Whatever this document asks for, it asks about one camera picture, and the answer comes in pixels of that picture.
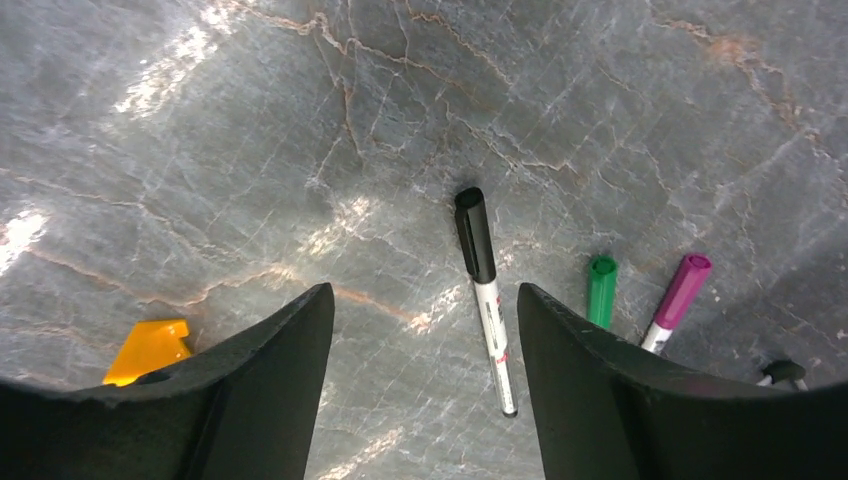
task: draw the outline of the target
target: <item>small black cap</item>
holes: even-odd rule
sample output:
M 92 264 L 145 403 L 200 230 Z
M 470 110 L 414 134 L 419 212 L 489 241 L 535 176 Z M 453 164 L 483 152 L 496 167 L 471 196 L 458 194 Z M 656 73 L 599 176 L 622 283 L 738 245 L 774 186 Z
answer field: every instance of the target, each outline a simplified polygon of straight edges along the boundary
M 763 374 L 771 377 L 771 383 L 779 383 L 784 380 L 796 381 L 804 378 L 807 371 L 801 365 L 792 360 L 778 360 L 770 363 L 763 369 Z
M 492 252 L 492 237 L 489 219 L 486 217 L 486 201 L 477 187 L 463 190 L 454 199 L 456 204 L 456 229 L 465 257 L 465 268 L 475 282 L 491 283 L 495 280 L 495 256 Z

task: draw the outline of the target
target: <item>white marker barrel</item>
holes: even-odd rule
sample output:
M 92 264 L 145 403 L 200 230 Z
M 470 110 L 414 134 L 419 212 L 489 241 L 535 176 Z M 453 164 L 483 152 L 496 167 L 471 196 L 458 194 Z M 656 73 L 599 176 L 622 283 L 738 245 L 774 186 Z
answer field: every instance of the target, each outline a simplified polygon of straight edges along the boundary
M 651 323 L 651 328 L 648 329 L 648 333 L 645 334 L 645 340 L 642 341 L 642 348 L 651 353 L 659 354 L 662 351 L 662 347 L 665 346 L 665 342 L 671 338 L 673 331 L 663 328 L 656 323 Z
M 494 375 L 501 410 L 507 417 L 514 417 L 518 413 L 518 408 L 515 404 L 512 377 L 509 374 L 509 349 L 501 313 L 501 301 L 498 296 L 498 284 L 494 280 L 484 284 L 474 282 L 474 290 L 477 293 L 477 306 L 480 308 L 480 319 L 483 321 L 486 347 L 489 350 L 492 375 Z

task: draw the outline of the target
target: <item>marker cap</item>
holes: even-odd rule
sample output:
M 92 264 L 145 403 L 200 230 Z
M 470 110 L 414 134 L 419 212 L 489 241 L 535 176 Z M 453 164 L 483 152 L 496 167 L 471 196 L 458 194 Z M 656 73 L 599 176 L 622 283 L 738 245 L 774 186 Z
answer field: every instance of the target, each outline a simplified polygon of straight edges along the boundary
M 686 314 L 689 305 L 698 295 L 701 285 L 710 276 L 713 264 L 706 255 L 690 253 L 683 257 L 674 279 L 665 293 L 654 322 L 662 328 L 673 330 Z
M 471 278 L 479 284 L 495 280 L 495 255 L 492 252 L 492 237 L 489 219 L 486 216 L 486 201 L 483 191 L 477 187 L 460 192 L 454 199 L 456 204 L 456 230 L 465 257 L 465 268 Z
M 618 264 L 612 257 L 601 255 L 589 264 L 589 321 L 609 328 L 612 319 Z

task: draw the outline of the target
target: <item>purple marker cap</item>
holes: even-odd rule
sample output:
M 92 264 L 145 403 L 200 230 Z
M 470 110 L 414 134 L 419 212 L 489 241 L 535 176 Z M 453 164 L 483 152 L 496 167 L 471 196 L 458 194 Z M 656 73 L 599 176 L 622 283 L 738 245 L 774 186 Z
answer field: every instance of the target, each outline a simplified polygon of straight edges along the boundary
M 660 309 L 654 315 L 654 323 L 666 330 L 673 330 L 686 314 L 712 269 L 713 264 L 706 255 L 690 253 L 684 256 L 671 286 L 665 292 Z

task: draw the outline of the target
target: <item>purple marker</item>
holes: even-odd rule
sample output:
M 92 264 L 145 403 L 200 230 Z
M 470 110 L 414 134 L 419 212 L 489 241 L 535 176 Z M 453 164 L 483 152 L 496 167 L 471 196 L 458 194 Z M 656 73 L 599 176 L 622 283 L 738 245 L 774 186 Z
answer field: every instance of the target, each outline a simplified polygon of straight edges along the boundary
M 713 264 L 706 255 L 690 253 L 683 257 L 671 286 L 665 292 L 663 303 L 654 315 L 651 328 L 645 334 L 642 348 L 651 353 L 660 353 L 712 269 Z

